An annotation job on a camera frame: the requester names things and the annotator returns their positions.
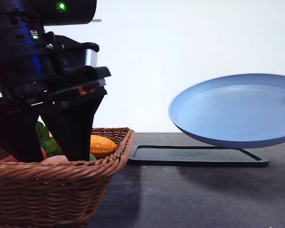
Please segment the dark countertop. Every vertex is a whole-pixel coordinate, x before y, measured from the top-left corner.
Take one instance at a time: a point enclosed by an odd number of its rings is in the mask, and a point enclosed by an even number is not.
[[[205,145],[183,133],[137,133],[135,144]],[[88,228],[285,228],[285,143],[253,149],[266,168],[128,163]]]

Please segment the white backdrop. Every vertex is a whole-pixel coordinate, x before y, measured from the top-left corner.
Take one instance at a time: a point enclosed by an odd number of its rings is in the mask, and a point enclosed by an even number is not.
[[[285,0],[102,0],[102,22],[47,27],[99,44],[108,95],[94,127],[177,132],[171,99],[232,74],[285,75]]]

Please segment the black plate holder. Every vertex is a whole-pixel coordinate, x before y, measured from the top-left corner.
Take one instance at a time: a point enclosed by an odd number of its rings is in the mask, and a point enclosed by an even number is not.
[[[244,149],[217,146],[134,145],[130,163],[139,165],[266,167],[268,159]]]

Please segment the brown wicker basket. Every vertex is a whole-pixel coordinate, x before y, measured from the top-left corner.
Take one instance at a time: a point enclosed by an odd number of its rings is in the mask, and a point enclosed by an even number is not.
[[[114,173],[130,155],[134,131],[94,128],[118,149],[97,161],[65,164],[0,163],[0,228],[84,227]],[[0,159],[8,153],[0,148]]]

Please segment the blue plate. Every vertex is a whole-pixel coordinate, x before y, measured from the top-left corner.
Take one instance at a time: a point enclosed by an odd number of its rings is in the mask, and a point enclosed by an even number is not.
[[[190,137],[225,148],[285,142],[285,76],[243,74],[215,78],[178,94],[174,124]]]

